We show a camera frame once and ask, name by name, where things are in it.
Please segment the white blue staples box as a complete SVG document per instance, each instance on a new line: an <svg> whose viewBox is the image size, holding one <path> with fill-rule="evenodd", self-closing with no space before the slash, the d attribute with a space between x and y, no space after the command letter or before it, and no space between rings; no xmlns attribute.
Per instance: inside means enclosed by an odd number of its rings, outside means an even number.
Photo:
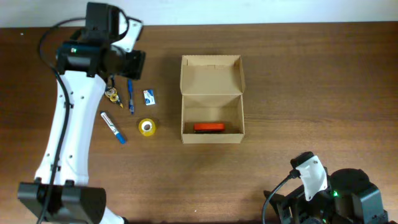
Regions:
<svg viewBox="0 0 398 224"><path fill-rule="evenodd" d="M146 106L155 104L155 96L153 90L144 90L143 95Z"/></svg>

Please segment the orange stapler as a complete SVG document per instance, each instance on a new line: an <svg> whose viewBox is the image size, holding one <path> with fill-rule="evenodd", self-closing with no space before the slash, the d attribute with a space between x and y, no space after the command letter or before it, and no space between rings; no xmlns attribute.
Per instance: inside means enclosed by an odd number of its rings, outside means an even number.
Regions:
<svg viewBox="0 0 398 224"><path fill-rule="evenodd" d="M225 130L224 123L195 123L193 125L195 133L220 133Z"/></svg>

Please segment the brown cardboard box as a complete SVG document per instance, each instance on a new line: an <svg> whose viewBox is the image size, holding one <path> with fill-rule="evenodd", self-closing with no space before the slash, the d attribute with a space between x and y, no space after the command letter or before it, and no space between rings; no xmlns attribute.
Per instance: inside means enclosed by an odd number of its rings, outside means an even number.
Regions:
<svg viewBox="0 0 398 224"><path fill-rule="evenodd" d="M245 135L240 55L184 55L181 62L181 138L184 144L234 144ZM224 123L220 133L195 133L195 123Z"/></svg>

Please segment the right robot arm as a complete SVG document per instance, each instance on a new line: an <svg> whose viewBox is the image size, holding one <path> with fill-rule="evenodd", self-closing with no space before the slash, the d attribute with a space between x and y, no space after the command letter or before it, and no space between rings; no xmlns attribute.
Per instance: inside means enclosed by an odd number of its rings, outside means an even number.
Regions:
<svg viewBox="0 0 398 224"><path fill-rule="evenodd" d="M261 222L267 222L266 210L271 206L280 223L394 223L383 207L381 191L361 169L340 169L327 175L326 186L313 196L305 195L303 185L288 195L277 193L297 176L297 171L291 171L273 191L264 191Z"/></svg>

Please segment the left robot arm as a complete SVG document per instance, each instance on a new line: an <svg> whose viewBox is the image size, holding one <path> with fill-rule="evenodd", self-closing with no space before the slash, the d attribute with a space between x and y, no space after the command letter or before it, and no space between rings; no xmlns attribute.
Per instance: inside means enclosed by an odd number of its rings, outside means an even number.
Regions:
<svg viewBox="0 0 398 224"><path fill-rule="evenodd" d="M145 53L134 49L143 23L121 8L89 2L85 25L65 41L50 64L57 102L49 141L33 182L17 197L39 223L126 223L106 205L106 191L88 186L88 154L108 80L138 80Z"/></svg>

